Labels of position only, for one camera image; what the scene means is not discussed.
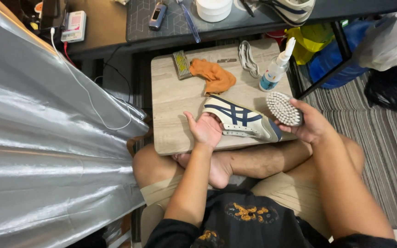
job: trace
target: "left hand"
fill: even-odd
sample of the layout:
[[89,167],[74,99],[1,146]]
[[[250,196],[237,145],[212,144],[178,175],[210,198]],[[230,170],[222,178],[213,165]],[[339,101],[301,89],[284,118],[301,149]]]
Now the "left hand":
[[188,119],[189,129],[196,143],[206,144],[215,149],[220,142],[223,124],[220,119],[213,113],[202,113],[198,121],[194,120],[192,114],[188,111],[183,112]]

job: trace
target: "foot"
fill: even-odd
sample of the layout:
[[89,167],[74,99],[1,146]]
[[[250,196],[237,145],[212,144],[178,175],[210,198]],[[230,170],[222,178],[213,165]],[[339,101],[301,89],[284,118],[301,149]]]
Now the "foot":
[[[172,155],[173,159],[179,163],[180,166],[186,168],[191,154],[176,154]],[[229,177],[233,174],[228,158],[222,152],[215,152],[211,157],[211,168],[209,171],[209,184],[217,189],[223,189],[229,183]]]

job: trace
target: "red wire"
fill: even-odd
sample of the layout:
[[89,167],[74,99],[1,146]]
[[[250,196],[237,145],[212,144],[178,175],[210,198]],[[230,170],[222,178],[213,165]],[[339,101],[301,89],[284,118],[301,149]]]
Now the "red wire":
[[73,61],[70,59],[70,57],[69,57],[68,54],[67,54],[67,45],[68,45],[68,42],[64,42],[64,43],[63,43],[63,51],[65,52],[65,56],[67,57],[67,59],[69,60],[69,62],[70,62],[74,67],[76,67],[76,66],[74,65]]

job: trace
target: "silver curtain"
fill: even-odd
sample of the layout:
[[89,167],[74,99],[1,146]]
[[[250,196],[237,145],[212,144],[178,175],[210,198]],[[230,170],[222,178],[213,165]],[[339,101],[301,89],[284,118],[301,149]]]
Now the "silver curtain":
[[0,248],[61,248],[142,205],[127,140],[145,113],[64,62],[0,3]]

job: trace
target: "khaki shorts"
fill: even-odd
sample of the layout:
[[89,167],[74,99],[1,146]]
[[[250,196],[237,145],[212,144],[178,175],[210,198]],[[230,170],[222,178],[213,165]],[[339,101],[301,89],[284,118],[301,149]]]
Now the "khaki shorts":
[[[140,190],[148,207],[142,213],[142,246],[157,223],[162,220],[169,198],[182,175],[146,186]],[[256,196],[267,196],[279,205],[292,209],[296,216],[307,221],[327,239],[330,230],[319,199],[318,188],[308,181],[297,181],[280,172],[261,180],[251,189]]]

